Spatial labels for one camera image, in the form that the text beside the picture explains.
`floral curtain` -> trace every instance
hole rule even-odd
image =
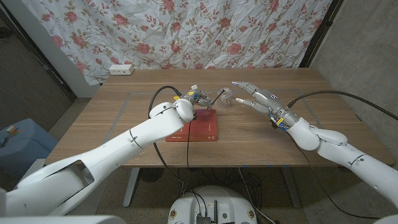
[[[90,85],[135,69],[298,67],[331,0],[22,0]]]

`red board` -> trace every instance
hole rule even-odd
[[[191,122],[190,142],[217,141],[217,114],[216,110],[196,110],[197,119]],[[188,140],[189,123],[166,138],[167,142],[186,142]]]

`black cable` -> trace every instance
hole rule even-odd
[[[188,140],[187,140],[187,169],[188,169],[188,176],[187,176],[187,184],[185,185],[184,191],[182,192],[182,195],[184,195],[185,190],[188,187],[188,181],[189,181],[189,175],[190,175],[190,171],[189,171],[189,161],[188,161],[188,152],[189,152],[189,135],[191,133],[191,122],[189,122],[189,128],[188,128]]]
[[[375,105],[374,103],[372,103],[372,102],[370,102],[370,101],[368,101],[368,100],[365,100],[365,99],[362,98],[362,97],[359,97],[359,96],[356,96],[356,95],[352,95],[351,93],[346,93],[346,92],[343,92],[343,91],[335,91],[335,90],[314,91],[314,92],[307,93],[307,94],[304,94],[304,95],[301,95],[301,96],[297,97],[296,99],[292,100],[292,101],[287,105],[287,107],[291,108],[298,100],[300,100],[300,99],[302,99],[302,98],[305,98],[305,97],[307,97],[307,96],[316,95],[316,94],[321,94],[321,93],[334,93],[334,94],[340,94],[340,95],[345,95],[345,96],[352,97],[352,98],[357,99],[357,100],[359,100],[359,101],[362,101],[362,102],[364,102],[364,103],[366,103],[366,104],[368,104],[368,105],[370,105],[370,106],[373,106],[374,108],[378,109],[379,111],[385,113],[386,115],[388,115],[388,116],[390,116],[391,118],[394,118],[394,119],[396,119],[396,120],[398,121],[398,116],[392,114],[392,113],[389,112],[388,110],[383,109],[383,108],[381,108],[380,106]]]
[[[192,193],[193,193],[193,195],[195,196],[195,198],[197,199],[197,202],[198,202],[198,205],[199,205],[199,214],[201,215],[200,203],[199,203],[197,194],[193,191],[193,189],[192,189]]]
[[[203,204],[205,205],[205,217],[207,217],[207,207],[206,207],[206,202],[205,202],[205,200],[203,199],[203,197],[201,197],[200,194],[195,193],[195,192],[193,191],[193,189],[192,189],[192,190],[188,190],[188,192],[191,192],[191,193],[193,193],[193,194],[195,194],[195,195],[197,195],[197,196],[200,197],[200,199],[203,201]]]
[[[310,160],[308,159],[308,157],[304,154],[304,152],[301,150],[301,148],[297,145],[297,143],[293,140],[294,144],[297,146],[297,148],[300,150],[300,152],[303,154],[303,156],[305,157],[305,159],[307,160],[308,164],[310,165],[312,172],[315,174],[315,177],[318,180],[319,185],[321,186],[322,190],[324,191],[324,193],[326,194],[326,196],[329,198],[329,200],[332,202],[332,204],[341,212],[347,214],[347,215],[351,215],[352,217],[356,217],[356,218],[365,218],[365,219],[372,219],[372,220],[378,220],[380,219],[380,217],[366,217],[366,216],[361,216],[361,215],[354,215],[351,214],[349,212],[344,211],[343,209],[341,209],[339,206],[337,206],[337,204],[331,199],[331,197],[329,196],[328,192],[326,192],[321,180],[319,179],[319,177],[317,176],[317,173],[315,172],[315,170],[313,169]]]
[[[150,119],[149,113],[150,113],[150,111],[152,110],[152,106],[153,106],[153,104],[154,104],[154,101],[155,101],[156,96],[157,96],[162,90],[164,90],[164,89],[166,89],[166,88],[171,88],[172,90],[174,90],[174,92],[175,92],[178,96],[181,96],[181,95],[182,95],[176,88],[174,88],[174,87],[172,87],[172,86],[162,86],[161,88],[159,88],[159,89],[155,92],[154,96],[152,97],[152,99],[150,100],[150,103],[149,103],[149,111],[148,111],[148,118],[149,118],[149,119]],[[173,174],[173,176],[174,176],[177,180],[179,180],[179,181],[182,183],[182,189],[181,189],[181,190],[183,190],[184,181],[182,181],[177,175],[175,175],[175,174],[171,171],[171,169],[168,167],[168,165],[167,165],[166,162],[164,161],[162,155],[160,154],[159,149],[157,148],[156,142],[154,143],[154,147],[155,147],[156,153],[157,153],[157,155],[159,156],[160,160],[162,161],[163,165],[170,171],[170,173]]]

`gray wall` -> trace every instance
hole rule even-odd
[[[77,97],[93,97],[100,85],[90,86],[77,67],[51,39],[49,33],[21,0],[2,0]]]
[[[311,67],[335,90],[363,97],[397,115],[397,21],[395,0],[346,0]],[[360,101],[344,99],[398,160],[398,121]]]

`yellow label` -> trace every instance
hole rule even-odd
[[[279,125],[283,120],[283,118],[279,119],[278,122],[276,122],[276,125]]]

